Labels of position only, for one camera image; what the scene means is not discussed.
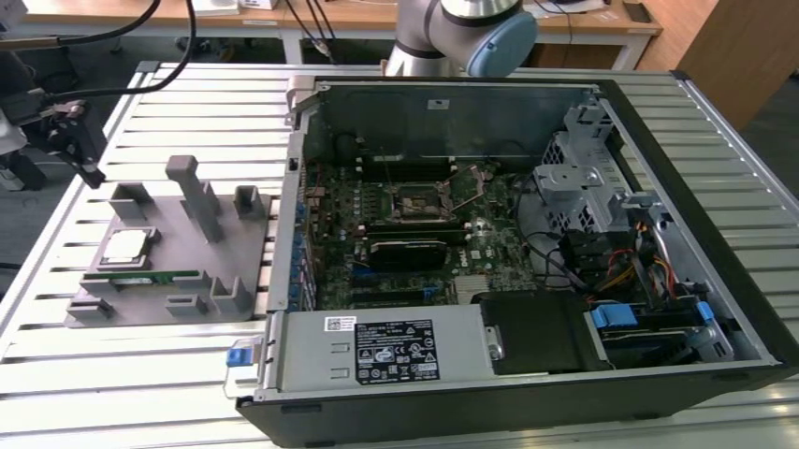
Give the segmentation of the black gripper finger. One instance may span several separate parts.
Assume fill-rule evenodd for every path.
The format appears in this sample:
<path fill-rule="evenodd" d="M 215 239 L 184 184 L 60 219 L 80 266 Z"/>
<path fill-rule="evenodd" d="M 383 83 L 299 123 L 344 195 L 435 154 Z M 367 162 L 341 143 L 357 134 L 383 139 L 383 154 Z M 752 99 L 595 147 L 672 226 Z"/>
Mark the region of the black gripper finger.
<path fill-rule="evenodd" d="M 91 189 L 97 189 L 107 180 L 99 168 L 107 136 L 96 111 L 87 100 L 73 100 L 53 105 L 48 113 L 40 124 L 41 150 L 73 169 Z"/>

